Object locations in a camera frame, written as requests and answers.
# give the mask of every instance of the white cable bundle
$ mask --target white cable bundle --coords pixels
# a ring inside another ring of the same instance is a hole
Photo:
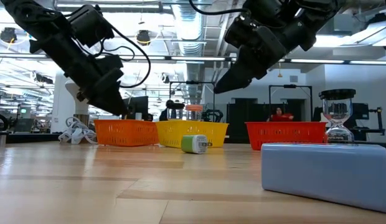
[[[66,119],[67,129],[59,136],[60,142],[68,142],[71,139],[71,144],[80,144],[85,138],[91,144],[97,144],[96,133],[83,124],[78,118],[69,117]]]

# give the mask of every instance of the wooden table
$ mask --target wooden table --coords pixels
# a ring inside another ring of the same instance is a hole
[[[386,223],[386,214],[261,188],[260,152],[158,146],[0,149],[0,224]]]

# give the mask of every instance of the orange lid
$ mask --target orange lid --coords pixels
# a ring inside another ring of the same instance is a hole
[[[202,111],[203,106],[201,106],[201,105],[186,105],[186,110],[188,110],[188,111]]]

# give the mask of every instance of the yellow basket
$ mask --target yellow basket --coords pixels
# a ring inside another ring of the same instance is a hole
[[[202,121],[159,121],[156,122],[160,144],[181,147],[185,135],[203,134],[212,147],[222,147],[229,124]]]

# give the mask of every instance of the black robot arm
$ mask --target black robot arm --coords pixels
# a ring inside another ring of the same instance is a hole
[[[245,88],[296,47],[309,50],[316,33],[346,0],[247,0],[247,12],[235,18],[225,41],[238,48],[237,61],[214,92]]]
[[[33,0],[1,0],[17,25],[36,40],[30,40],[30,52],[43,50],[79,87],[77,98],[113,114],[126,114],[119,93],[123,66],[118,55],[85,54],[82,45],[103,45],[114,38],[113,26],[98,6],[84,5],[66,18]]]

